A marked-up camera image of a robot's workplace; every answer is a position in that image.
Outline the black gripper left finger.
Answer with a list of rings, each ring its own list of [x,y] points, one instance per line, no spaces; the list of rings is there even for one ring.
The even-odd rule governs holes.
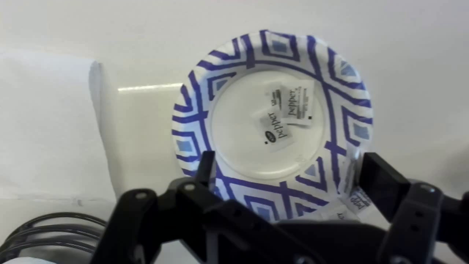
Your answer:
[[[203,264],[292,264],[297,241],[235,201],[209,190],[213,155],[194,178],[177,179],[162,196],[124,193],[92,254],[90,264],[152,264],[166,243],[181,241]]]

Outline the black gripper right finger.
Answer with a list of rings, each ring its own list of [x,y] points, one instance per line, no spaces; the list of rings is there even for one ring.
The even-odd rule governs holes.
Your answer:
[[[376,153],[364,153],[357,187],[389,223],[379,264],[436,264],[435,244],[469,262],[469,194],[446,197],[439,188],[408,181]]]

